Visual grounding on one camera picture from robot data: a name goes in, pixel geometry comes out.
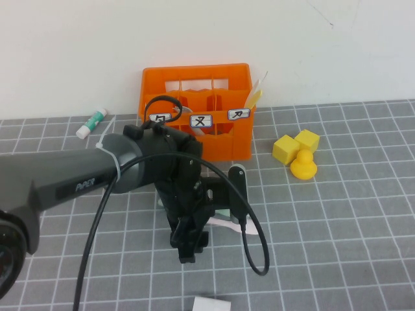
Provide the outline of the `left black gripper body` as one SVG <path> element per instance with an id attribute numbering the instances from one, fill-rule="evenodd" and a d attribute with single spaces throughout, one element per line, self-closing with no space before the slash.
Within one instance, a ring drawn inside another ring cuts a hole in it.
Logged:
<path id="1" fill-rule="evenodd" d="M 155 182 L 172 233 L 203 233 L 215 214 L 212 190 L 215 178 L 166 178 Z"/>

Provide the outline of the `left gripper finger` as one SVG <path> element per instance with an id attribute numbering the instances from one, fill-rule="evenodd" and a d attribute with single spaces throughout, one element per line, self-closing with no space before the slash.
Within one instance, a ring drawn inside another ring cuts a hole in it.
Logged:
<path id="1" fill-rule="evenodd" d="M 207 231 L 203 231 L 196 245 L 196 253 L 202 253 L 204 248 L 208 246 L 208 243 L 209 233 Z"/>
<path id="2" fill-rule="evenodd" d="M 178 250 L 178 258 L 181 263 L 194 263 L 198 231 L 192 229 L 187 223 L 179 223 L 171 233 L 170 244 Z"/>

